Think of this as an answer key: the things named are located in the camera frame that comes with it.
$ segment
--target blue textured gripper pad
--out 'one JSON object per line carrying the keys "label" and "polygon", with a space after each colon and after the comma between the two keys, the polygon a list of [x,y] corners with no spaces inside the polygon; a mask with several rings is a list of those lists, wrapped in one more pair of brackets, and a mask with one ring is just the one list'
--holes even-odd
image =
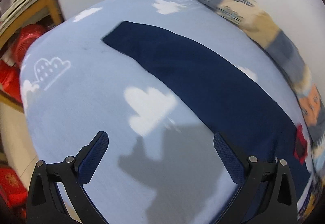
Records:
{"label": "blue textured gripper pad", "polygon": [[90,182],[107,148],[108,135],[103,133],[78,167],[78,183],[80,185]]}
{"label": "blue textured gripper pad", "polygon": [[215,134],[213,144],[233,182],[242,186],[245,183],[245,171],[241,162],[219,133]]}

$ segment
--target patterned blanket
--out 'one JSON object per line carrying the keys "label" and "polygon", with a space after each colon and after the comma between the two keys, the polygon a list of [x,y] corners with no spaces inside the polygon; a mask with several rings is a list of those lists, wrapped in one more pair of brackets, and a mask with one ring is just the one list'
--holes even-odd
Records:
{"label": "patterned blanket", "polygon": [[[303,221],[313,210],[325,184],[325,108],[311,72],[297,47],[254,0],[199,0],[237,25],[270,56],[297,96],[311,138],[315,169],[306,201],[299,211]],[[304,163],[306,142],[297,137],[293,155]]]}

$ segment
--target navy blue cloth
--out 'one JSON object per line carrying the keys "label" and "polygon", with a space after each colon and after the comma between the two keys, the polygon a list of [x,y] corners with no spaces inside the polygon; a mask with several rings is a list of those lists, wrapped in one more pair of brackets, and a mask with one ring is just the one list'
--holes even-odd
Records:
{"label": "navy blue cloth", "polygon": [[285,159],[300,198],[310,174],[293,156],[296,127],[246,74],[209,48],[151,25],[122,22],[103,41],[165,83],[214,134],[225,133],[260,160]]}

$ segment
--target bed sheet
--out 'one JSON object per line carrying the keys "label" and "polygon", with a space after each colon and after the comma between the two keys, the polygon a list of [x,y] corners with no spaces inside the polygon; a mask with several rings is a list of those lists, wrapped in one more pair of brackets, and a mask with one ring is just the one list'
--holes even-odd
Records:
{"label": "bed sheet", "polygon": [[[27,51],[21,94],[36,152],[46,163],[63,161],[106,131],[108,150],[84,188],[109,223],[210,223],[237,185],[214,150],[213,133],[191,109],[135,60],[102,42],[122,21],[158,26],[217,52],[308,135],[282,74],[236,26],[196,0],[106,0]],[[143,153],[151,162],[132,177],[126,173],[132,163],[125,161]],[[306,166],[312,171],[310,155]]]}

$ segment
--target floor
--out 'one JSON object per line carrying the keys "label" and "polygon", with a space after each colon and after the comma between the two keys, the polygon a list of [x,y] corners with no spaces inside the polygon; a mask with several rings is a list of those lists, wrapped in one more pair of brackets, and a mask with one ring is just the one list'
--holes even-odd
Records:
{"label": "floor", "polygon": [[25,115],[0,103],[0,130],[8,163],[28,189],[38,157],[28,133]]}

